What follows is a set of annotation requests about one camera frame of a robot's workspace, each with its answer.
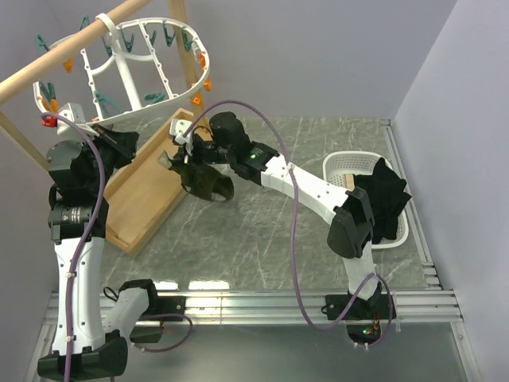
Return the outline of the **olive green underwear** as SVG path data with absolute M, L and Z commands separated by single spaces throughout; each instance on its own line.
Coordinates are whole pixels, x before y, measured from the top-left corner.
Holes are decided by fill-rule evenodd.
M 169 170 L 169 160 L 175 159 L 168 151 L 163 150 L 157 162 Z M 235 195 L 235 188 L 230 177 L 210 165 L 191 166 L 188 173 L 178 173 L 184 191 L 204 201 L 230 201 Z

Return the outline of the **white plastic clip hanger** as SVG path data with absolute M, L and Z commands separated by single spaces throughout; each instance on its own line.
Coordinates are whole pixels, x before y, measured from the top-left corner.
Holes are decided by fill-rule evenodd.
M 99 67 L 94 68 L 91 66 L 87 50 L 85 48 L 80 50 L 80 55 L 84 63 L 84 71 L 87 76 L 87 85 L 91 91 L 91 100 L 95 107 L 96 117 L 99 118 L 98 122 L 110 122 L 116 119 L 121 119 L 123 117 L 136 115 L 143 111 L 153 111 L 157 107 L 168 107 L 170 104 L 176 103 L 182 99 L 187 99 L 190 102 L 190 99 L 194 98 L 195 96 L 199 96 L 203 101 L 201 92 L 205 90 L 204 82 L 210 78 L 210 56 L 202 40 L 200 39 L 199 34 L 190 25 L 176 19 L 164 17 L 139 18 L 120 22 L 118 24 L 115 24 L 106 14 L 99 14 L 95 18 L 102 21 L 103 24 L 105 24 L 107 27 L 107 32 L 101 36 L 101 41 L 103 43 L 103 47 L 107 51 L 108 58 Z M 151 35 L 153 31 L 157 32 L 157 27 L 162 29 L 163 23 L 167 24 L 170 33 L 176 34 L 173 43 L 177 40 L 178 35 L 181 36 L 182 30 L 186 30 L 189 34 L 192 35 L 193 41 L 199 45 L 200 52 L 206 53 L 208 67 L 205 71 L 203 71 L 199 62 L 199 53 L 195 56 L 192 49 L 190 52 L 187 52 L 192 54 L 194 60 L 193 66 L 195 68 L 199 68 L 201 74 L 197 79 L 191 82 L 186 90 L 182 92 L 174 91 L 171 88 L 170 79 L 165 74 L 163 70 L 163 64 L 157 56 L 156 41 L 153 45 L 151 45 L 149 41 L 149 35 Z M 135 35 L 134 47 L 131 53 L 128 53 L 125 49 L 120 33 L 121 29 L 124 29 L 124 33 L 127 36 L 130 36 L 132 33 Z M 129 68 L 130 62 L 150 63 L 154 66 L 154 69 L 156 70 L 157 76 L 159 77 L 163 87 L 161 92 L 166 94 L 166 97 L 163 101 L 156 104 L 150 104 L 144 100 L 144 97 L 140 96 L 139 91 L 134 83 L 132 72 Z M 97 77 L 104 74 L 105 71 L 108 70 L 112 65 L 115 65 L 118 69 L 120 80 L 122 81 L 122 85 L 130 107 L 128 109 L 122 107 L 124 112 L 118 115 L 115 115 L 114 110 L 111 109 L 112 116 L 105 118 L 99 108 L 97 101 L 95 100 L 94 91 L 100 90 L 108 96 L 108 94 L 99 87 L 99 80 Z

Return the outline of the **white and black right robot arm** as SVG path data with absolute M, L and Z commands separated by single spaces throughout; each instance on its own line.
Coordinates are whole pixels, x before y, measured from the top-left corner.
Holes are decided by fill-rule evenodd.
M 227 164 L 242 179 L 278 191 L 315 212 L 329 226 L 327 245 L 344 262 L 352 312 L 370 317 L 379 307 L 381 286 L 372 259 L 375 219 L 367 192 L 330 184 L 268 145 L 250 140 L 230 111 L 214 115 L 209 126 L 211 138 L 206 140 L 190 132 L 189 121 L 172 122 L 169 136 L 177 152 L 163 152 L 159 163 L 180 176 L 187 193 L 202 200 L 233 198 L 232 180 L 214 167 Z

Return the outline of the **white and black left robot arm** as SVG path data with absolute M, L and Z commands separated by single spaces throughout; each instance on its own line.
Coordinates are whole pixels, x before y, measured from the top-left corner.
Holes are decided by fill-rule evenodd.
M 109 211 L 104 189 L 114 171 L 134 159 L 139 135 L 99 124 L 93 128 L 94 138 L 64 140 L 47 153 L 58 316 L 51 352 L 37 362 L 37 374 L 53 381 L 122 375 L 136 322 L 155 318 L 161 309 L 153 281 L 140 279 L 125 282 L 107 316 L 100 313 L 99 269 Z

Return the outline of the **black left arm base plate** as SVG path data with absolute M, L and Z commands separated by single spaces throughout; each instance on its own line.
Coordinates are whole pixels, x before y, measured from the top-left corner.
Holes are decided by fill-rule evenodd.
M 183 296 L 163 296 L 157 299 L 154 314 L 170 314 L 170 317 L 164 317 L 163 322 L 182 322 L 185 314 L 186 297 Z

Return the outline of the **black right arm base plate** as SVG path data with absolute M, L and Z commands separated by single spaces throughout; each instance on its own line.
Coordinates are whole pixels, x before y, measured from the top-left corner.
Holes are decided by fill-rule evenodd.
M 321 313 L 327 316 L 329 321 L 337 319 L 340 313 L 346 308 L 351 299 L 350 294 L 328 294 L 325 296 L 325 304 L 321 307 Z M 374 318 L 388 320 L 389 317 L 396 318 L 395 306 L 390 305 L 390 299 L 386 294 L 374 296 L 365 301 L 356 298 L 344 320 L 368 321 Z

